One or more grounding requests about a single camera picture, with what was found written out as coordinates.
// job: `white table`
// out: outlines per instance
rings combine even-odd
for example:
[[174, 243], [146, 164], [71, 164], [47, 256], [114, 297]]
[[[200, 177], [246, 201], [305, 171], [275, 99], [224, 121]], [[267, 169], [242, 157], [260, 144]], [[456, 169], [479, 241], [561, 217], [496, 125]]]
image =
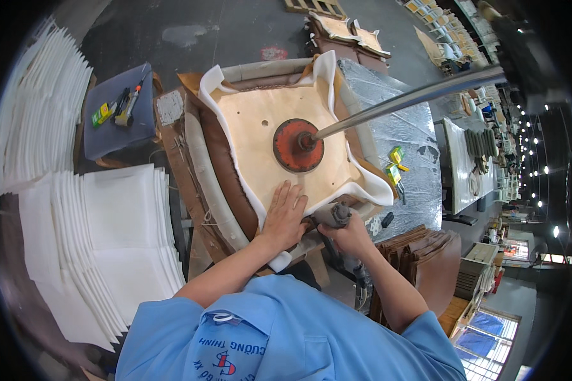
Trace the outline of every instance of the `white table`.
[[456, 126], [449, 118], [443, 118], [441, 125], [445, 130], [451, 167], [451, 213], [457, 214], [494, 190], [494, 165], [489, 162], [488, 172], [479, 176], [479, 193], [475, 196], [468, 182], [474, 169], [474, 161], [466, 149], [464, 130]]

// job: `plastic wrap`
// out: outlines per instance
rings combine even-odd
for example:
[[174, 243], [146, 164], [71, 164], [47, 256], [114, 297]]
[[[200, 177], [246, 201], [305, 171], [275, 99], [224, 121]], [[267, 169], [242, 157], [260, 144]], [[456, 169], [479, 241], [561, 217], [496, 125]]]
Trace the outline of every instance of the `plastic wrap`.
[[[351, 60], [340, 59], [337, 64], [363, 110], [411, 89], [399, 80]], [[368, 123], [381, 169], [390, 163], [390, 151], [396, 146], [403, 149], [401, 164], [410, 169], [409, 172], [401, 171], [407, 204], [403, 205], [400, 199], [394, 200], [394, 205], [373, 217], [376, 225], [388, 212], [394, 213], [394, 220], [388, 228], [375, 231], [376, 234], [370, 231], [372, 224], [367, 224], [373, 241], [387, 240], [421, 224], [428, 229], [440, 230], [442, 185], [439, 148], [428, 103], [420, 103]]]

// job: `workbench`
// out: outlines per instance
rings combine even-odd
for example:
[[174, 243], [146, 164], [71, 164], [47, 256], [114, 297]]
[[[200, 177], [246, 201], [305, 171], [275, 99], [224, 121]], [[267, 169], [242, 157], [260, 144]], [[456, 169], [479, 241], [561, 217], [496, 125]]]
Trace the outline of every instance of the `workbench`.
[[[345, 82], [357, 99], [343, 99], [350, 114], [367, 109], [372, 105], [405, 93], [412, 88], [385, 74], [372, 71], [348, 59], [337, 64]], [[373, 242], [381, 242], [408, 232], [420, 224], [427, 229], [440, 230], [442, 221], [441, 171], [439, 147], [427, 102], [367, 122], [377, 149], [379, 163], [383, 170], [389, 163], [390, 151], [400, 146], [404, 157], [402, 164], [410, 169], [401, 171], [405, 189], [406, 205], [400, 199], [384, 208], [366, 227]], [[394, 220], [386, 229], [371, 231], [371, 225], [381, 222], [389, 213]]]
[[442, 160], [443, 187], [448, 190], [449, 209], [455, 215], [472, 205], [481, 197], [494, 190], [495, 176], [494, 164], [489, 162], [488, 172], [478, 176], [478, 191], [471, 190], [470, 178], [475, 167], [473, 159], [468, 155], [464, 130], [453, 123], [449, 118], [437, 121], [445, 133], [447, 157]]

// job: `black tool handle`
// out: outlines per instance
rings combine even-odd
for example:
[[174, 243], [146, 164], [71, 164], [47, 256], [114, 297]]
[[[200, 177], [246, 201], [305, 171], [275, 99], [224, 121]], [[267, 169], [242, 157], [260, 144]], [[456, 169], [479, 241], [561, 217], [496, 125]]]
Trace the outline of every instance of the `black tool handle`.
[[389, 212], [381, 220], [381, 227], [385, 229], [386, 227], [388, 227], [388, 225], [392, 222], [393, 219], [394, 219], [394, 213]]

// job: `gray concrete floor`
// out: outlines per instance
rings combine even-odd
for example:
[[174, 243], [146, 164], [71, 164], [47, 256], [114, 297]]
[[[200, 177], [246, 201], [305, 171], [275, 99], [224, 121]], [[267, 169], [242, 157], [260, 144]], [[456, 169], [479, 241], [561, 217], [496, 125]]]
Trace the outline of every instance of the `gray concrete floor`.
[[[98, 1], [98, 7], [105, 3]], [[410, 11], [394, 0], [340, 0], [340, 4], [361, 27], [381, 30], [379, 41], [392, 53], [388, 61], [391, 76], [413, 87], [443, 78], [413, 28], [427, 32], [427, 27]], [[176, 72], [304, 57], [309, 36], [303, 30], [303, 19], [303, 14], [286, 12], [282, 0], [113, 0], [91, 24], [85, 15], [78, 22], [91, 25], [81, 50], [94, 66], [98, 83], [150, 62], [169, 90], [180, 85]], [[430, 108], [434, 120], [448, 114], [440, 103], [431, 102]], [[473, 120], [465, 122], [475, 130], [483, 128]], [[440, 144], [444, 138], [437, 132]], [[473, 204], [463, 214], [478, 218], [475, 226], [444, 222], [443, 228], [460, 234], [465, 254], [499, 209], [496, 204], [477, 212]], [[349, 293], [353, 295], [349, 280], [337, 273], [330, 279], [333, 284], [326, 292], [342, 301]]]

